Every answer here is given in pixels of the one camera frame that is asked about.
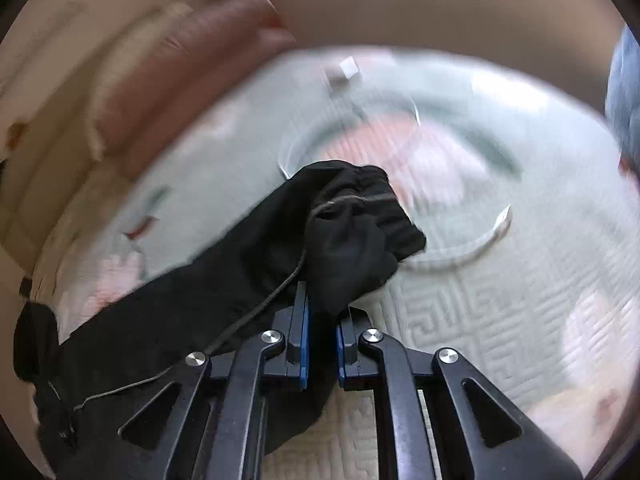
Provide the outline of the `black hooded jacket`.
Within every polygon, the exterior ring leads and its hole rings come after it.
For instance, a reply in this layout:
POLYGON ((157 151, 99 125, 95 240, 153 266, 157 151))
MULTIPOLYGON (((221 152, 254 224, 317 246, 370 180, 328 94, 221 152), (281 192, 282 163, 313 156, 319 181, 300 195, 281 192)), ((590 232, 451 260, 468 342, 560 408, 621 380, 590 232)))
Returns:
POLYGON ((266 196, 188 264, 134 289, 90 316, 66 339, 52 310, 24 305, 13 339, 13 367, 35 389, 37 438, 61 479, 92 479, 87 460, 108 422, 189 353, 213 356, 266 330, 307 289, 309 388, 276 408, 275 450, 320 416, 334 381, 335 320, 382 287, 424 234, 400 206, 381 168, 316 162, 266 196))

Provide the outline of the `floral quilted bedspread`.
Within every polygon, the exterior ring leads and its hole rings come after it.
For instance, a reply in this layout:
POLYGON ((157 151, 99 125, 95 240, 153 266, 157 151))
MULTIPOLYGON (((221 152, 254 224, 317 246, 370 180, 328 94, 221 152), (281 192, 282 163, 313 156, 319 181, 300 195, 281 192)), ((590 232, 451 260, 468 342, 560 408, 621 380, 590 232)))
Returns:
POLYGON ((93 169, 44 245, 35 300, 67 337, 189 261, 285 175, 343 154, 352 109, 404 116, 352 162, 396 181, 430 252, 360 307, 457 348, 590 470, 639 364, 639 202, 600 118, 510 70, 433 52, 297 52, 208 110, 135 184, 93 169))

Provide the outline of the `folded pink duvet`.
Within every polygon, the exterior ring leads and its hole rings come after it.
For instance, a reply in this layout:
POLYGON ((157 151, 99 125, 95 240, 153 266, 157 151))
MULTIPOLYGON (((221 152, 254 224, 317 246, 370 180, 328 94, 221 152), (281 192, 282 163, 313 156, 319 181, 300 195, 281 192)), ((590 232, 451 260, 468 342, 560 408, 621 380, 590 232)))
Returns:
POLYGON ((99 114, 120 173, 134 180, 213 103, 296 46, 269 0, 220 0, 176 21, 99 114))

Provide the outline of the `cream lace pillow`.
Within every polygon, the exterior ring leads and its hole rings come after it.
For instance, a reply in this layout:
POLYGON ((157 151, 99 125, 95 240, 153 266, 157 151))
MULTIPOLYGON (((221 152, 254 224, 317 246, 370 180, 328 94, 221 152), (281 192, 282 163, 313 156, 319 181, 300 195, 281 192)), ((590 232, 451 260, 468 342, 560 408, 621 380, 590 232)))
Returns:
POLYGON ((99 114, 104 112, 107 99, 116 87, 129 76, 169 29, 193 9, 184 2, 160 6, 131 24, 107 50, 93 77, 87 106, 86 133, 91 157, 99 162, 107 153, 105 134, 99 133, 99 114))

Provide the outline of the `beige padded headboard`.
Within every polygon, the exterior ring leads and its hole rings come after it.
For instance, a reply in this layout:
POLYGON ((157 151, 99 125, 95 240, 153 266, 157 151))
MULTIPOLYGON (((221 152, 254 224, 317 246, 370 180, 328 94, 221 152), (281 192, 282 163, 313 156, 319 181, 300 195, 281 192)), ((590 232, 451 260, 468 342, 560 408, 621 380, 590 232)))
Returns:
POLYGON ((32 273, 92 166, 88 92, 110 47, 88 2, 30 2, 1 45, 1 247, 32 273))

